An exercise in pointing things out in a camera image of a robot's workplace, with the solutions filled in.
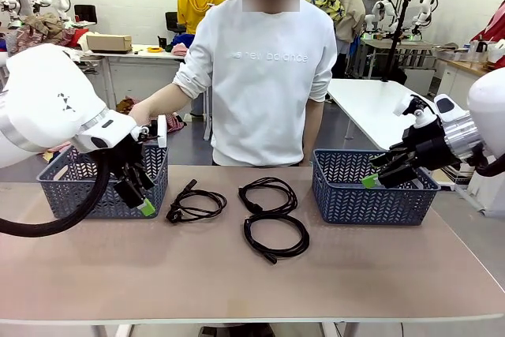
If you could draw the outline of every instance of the man in white sweatshirt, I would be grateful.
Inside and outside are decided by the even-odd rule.
[[[213,161],[308,165],[337,58],[331,18],[305,0],[227,0],[212,7],[172,84],[137,104],[139,124],[213,91]]]

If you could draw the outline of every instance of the blue plastic basket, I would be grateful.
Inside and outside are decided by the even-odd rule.
[[[118,182],[111,175],[107,190],[88,219],[153,219],[158,215],[168,186],[167,148],[144,145],[144,165],[155,186],[146,192],[155,207],[155,214],[144,216],[139,209],[130,209],[114,190]],[[97,175],[95,162],[74,147],[67,148],[40,173],[40,182],[54,217],[61,219],[75,211],[89,194]]]
[[[361,225],[421,225],[440,186],[418,169],[418,184],[366,189],[361,179],[376,173],[370,159],[383,152],[314,151],[312,191],[327,223]]]

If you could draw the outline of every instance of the white sweatshirt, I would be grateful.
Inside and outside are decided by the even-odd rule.
[[[305,0],[300,12],[212,7],[174,78],[195,99],[212,86],[214,161],[289,166],[303,159],[308,99],[323,102],[337,58],[331,18]]]

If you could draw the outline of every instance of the gray floor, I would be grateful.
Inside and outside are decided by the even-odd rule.
[[[326,104],[323,125],[316,146],[340,148],[346,132],[348,118],[333,104]],[[183,165],[211,164],[211,147],[203,141],[204,124],[190,123],[183,130],[170,136],[170,163]],[[358,130],[348,148],[373,148],[368,139]],[[34,157],[13,167],[0,170],[0,182],[34,182],[45,167],[40,157]],[[455,193],[439,193],[433,204],[444,220],[476,254],[481,262],[505,286],[505,222],[486,219]],[[317,324],[275,324],[278,337],[320,337]],[[196,337],[198,325],[140,325],[133,336],[149,337]],[[505,319],[450,322],[437,324],[405,324],[405,337],[502,337]],[[401,337],[399,324],[362,324],[358,337]],[[29,327],[0,325],[0,337],[89,337],[87,327]]]

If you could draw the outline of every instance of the beige jacket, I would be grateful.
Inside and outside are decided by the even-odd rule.
[[[365,5],[362,0],[340,0],[346,15],[335,25],[337,39],[352,43],[361,33],[365,21]]]

